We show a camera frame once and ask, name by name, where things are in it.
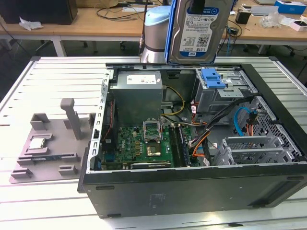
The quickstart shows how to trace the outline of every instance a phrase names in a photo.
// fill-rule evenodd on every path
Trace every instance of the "blue box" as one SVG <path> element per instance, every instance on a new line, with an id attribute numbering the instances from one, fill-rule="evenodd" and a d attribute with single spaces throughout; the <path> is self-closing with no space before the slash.
<path id="1" fill-rule="evenodd" d="M 306 9 L 306 5 L 298 1 L 292 1 L 291 3 L 276 1 L 275 6 L 279 6 L 278 13 L 303 14 Z"/>

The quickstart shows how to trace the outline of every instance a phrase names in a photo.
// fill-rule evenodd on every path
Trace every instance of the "table leg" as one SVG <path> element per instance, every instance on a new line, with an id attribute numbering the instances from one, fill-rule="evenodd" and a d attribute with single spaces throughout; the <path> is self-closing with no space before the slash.
<path id="1" fill-rule="evenodd" d="M 258 50 L 258 54 L 266 54 L 267 50 L 268 50 L 269 45 L 261 45 L 259 50 Z"/>
<path id="2" fill-rule="evenodd" d="M 12 49 L 11 44 L 10 44 L 8 39 L 0 39 L 0 43 L 1 43 L 1 45 L 3 47 L 6 48 L 6 50 L 11 50 Z"/>
<path id="3" fill-rule="evenodd" d="M 59 39 L 52 40 L 54 48 L 56 49 L 56 53 L 58 57 L 66 57 L 66 51 L 63 45 L 63 41 Z"/>
<path id="4" fill-rule="evenodd" d="M 96 41 L 92 41 L 92 44 L 93 44 L 93 52 L 96 54 L 98 53 L 98 50 L 97 50 L 97 42 Z"/>

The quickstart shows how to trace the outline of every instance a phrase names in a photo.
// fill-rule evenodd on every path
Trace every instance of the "hard drive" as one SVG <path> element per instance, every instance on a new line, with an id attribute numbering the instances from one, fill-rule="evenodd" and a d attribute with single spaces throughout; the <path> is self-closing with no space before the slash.
<path id="1" fill-rule="evenodd" d="M 232 5 L 232 0 L 174 0 L 166 37 L 166 63 L 212 64 Z"/>

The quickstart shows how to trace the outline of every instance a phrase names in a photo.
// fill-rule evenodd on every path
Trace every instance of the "slotted metal workbench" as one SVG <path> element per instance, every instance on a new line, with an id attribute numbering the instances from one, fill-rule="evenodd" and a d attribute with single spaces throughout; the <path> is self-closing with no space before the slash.
<path id="1" fill-rule="evenodd" d="M 42 57 L 31 61 L 0 103 L 0 229 L 245 229 L 307 228 L 307 188 L 275 208 L 137 218 L 100 219 L 78 180 L 10 184 L 33 113 L 65 118 L 59 103 L 75 99 L 79 117 L 95 112 L 106 62 L 136 57 Z M 216 63 L 250 63 L 307 132 L 307 91 L 278 61 L 267 57 L 221 57 Z"/>

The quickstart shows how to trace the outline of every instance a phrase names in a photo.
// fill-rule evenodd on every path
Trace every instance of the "blue hard drive label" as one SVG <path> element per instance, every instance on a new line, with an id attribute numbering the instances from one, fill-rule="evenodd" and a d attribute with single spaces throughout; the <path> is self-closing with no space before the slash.
<path id="1" fill-rule="evenodd" d="M 219 8 L 216 7 L 205 7 L 202 11 L 206 15 L 217 15 L 219 13 Z"/>
<path id="2" fill-rule="evenodd" d="M 216 7 L 205 7 L 203 14 L 186 14 L 180 43 L 180 54 L 185 57 L 201 57 L 209 46 L 212 36 L 211 24 L 219 13 Z"/>

